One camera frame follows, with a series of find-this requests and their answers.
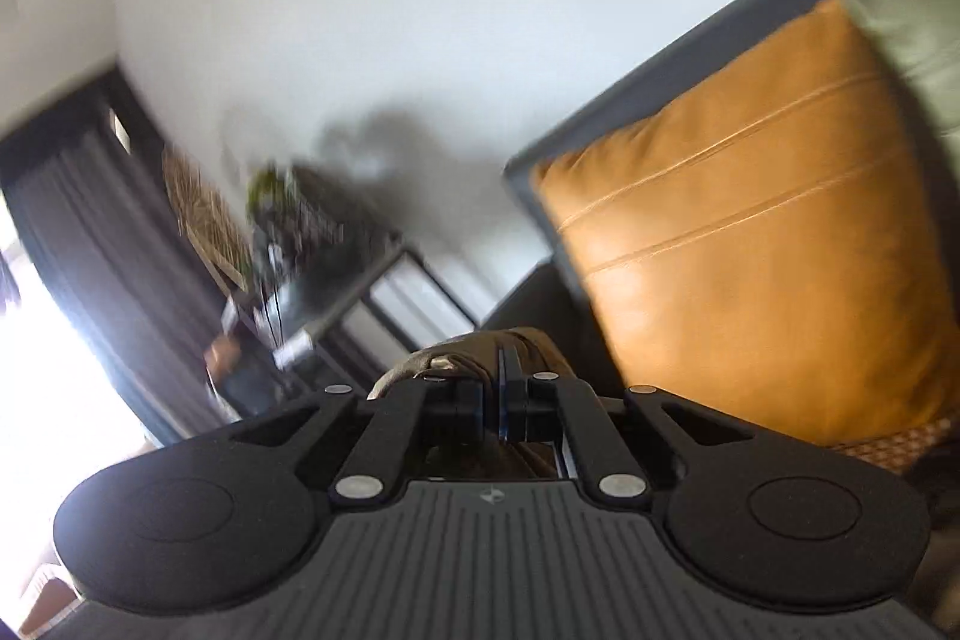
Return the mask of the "olive brown jacket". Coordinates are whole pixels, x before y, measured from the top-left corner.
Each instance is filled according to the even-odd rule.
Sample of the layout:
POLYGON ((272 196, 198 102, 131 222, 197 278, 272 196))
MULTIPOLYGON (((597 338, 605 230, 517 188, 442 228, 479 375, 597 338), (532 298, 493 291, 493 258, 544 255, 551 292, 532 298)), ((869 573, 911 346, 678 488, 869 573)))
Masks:
MULTIPOLYGON (((553 372, 573 377, 574 370, 550 336, 532 326, 473 331, 413 353, 381 375, 368 398, 389 393, 396 381, 412 378, 470 378, 498 383, 498 351, 514 349, 527 375, 553 372)), ((418 479, 452 481, 534 481, 556 476, 555 458, 543 443, 501 443, 491 434, 480 443, 430 447, 415 458, 418 479)))

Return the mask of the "dark storage cabinet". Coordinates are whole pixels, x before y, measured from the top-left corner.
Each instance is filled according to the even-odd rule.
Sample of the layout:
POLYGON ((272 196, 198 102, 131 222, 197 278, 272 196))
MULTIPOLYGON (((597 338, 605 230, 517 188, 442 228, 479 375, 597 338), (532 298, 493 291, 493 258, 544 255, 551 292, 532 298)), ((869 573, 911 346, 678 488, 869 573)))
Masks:
POLYGON ((249 331, 220 333, 205 351, 206 390, 236 416, 265 414, 302 390, 277 369, 272 351, 249 331))

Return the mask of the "black metal shelf rack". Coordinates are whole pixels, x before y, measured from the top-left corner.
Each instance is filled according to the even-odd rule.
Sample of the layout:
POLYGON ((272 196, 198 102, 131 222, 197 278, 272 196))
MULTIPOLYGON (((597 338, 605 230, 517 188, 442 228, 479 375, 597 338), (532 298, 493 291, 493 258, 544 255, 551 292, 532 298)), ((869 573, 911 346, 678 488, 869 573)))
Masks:
POLYGON ((249 331, 272 351, 283 374, 317 362, 348 383, 368 388, 379 370, 374 357, 348 333, 345 323, 352 315, 364 312, 405 353, 420 349, 409 328, 376 301, 376 289, 402 266, 423 276, 467 328, 477 328, 477 317, 462 298, 441 281, 416 245, 370 200, 317 167, 286 167, 293 169, 311 202, 342 221, 347 239, 307 265, 272 271, 254 260, 251 230, 249 291, 224 307, 221 333, 249 331))

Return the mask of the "orange leather cushion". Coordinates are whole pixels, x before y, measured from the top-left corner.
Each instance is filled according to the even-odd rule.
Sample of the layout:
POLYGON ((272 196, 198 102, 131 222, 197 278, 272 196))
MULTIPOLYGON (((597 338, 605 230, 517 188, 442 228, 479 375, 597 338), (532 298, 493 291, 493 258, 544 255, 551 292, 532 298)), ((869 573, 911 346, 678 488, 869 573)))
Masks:
POLYGON ((918 163, 839 0, 530 183, 628 385, 818 445, 957 411, 918 163))

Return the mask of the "woven straw fan decoration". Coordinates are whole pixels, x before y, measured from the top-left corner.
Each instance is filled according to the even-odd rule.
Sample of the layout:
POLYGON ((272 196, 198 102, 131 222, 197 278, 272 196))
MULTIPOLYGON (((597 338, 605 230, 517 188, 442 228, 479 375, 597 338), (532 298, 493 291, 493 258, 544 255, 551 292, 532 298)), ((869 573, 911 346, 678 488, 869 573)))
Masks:
POLYGON ((249 291, 251 250, 244 229, 194 161, 166 146, 161 158, 164 188, 179 230, 197 253, 208 275, 225 296, 249 291))

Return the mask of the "dark leather sofa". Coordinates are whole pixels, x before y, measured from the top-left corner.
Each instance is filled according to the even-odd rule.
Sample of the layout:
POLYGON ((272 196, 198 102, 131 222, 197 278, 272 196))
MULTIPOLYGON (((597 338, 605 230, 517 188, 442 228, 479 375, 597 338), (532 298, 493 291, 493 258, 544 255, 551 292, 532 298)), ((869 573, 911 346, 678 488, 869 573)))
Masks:
POLYGON ((535 197, 530 175, 537 164, 658 112, 765 35, 809 11, 815 2, 818 0, 734 0, 512 156, 503 172, 505 185, 548 242, 551 255, 500 302, 487 325, 529 325, 544 330, 597 395, 618 398, 623 393, 619 369, 601 337, 568 253, 535 197))

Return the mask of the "grey curtain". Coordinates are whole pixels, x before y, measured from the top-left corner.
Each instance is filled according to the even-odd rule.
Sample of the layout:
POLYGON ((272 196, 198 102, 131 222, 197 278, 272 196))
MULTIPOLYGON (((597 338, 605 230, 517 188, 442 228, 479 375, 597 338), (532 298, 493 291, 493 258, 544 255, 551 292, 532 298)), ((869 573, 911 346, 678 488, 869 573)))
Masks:
POLYGON ((166 140, 110 68, 2 140, 2 193, 53 302, 163 445, 228 417, 206 382, 223 292, 181 234, 166 140))

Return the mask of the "green leather cushion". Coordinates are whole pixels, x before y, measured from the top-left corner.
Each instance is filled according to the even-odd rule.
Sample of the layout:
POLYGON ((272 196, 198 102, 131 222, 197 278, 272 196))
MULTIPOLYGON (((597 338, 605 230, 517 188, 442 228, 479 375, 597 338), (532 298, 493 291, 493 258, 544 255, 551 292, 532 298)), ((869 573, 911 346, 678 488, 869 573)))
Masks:
POLYGON ((934 127, 958 167, 960 0, 843 0, 934 127))

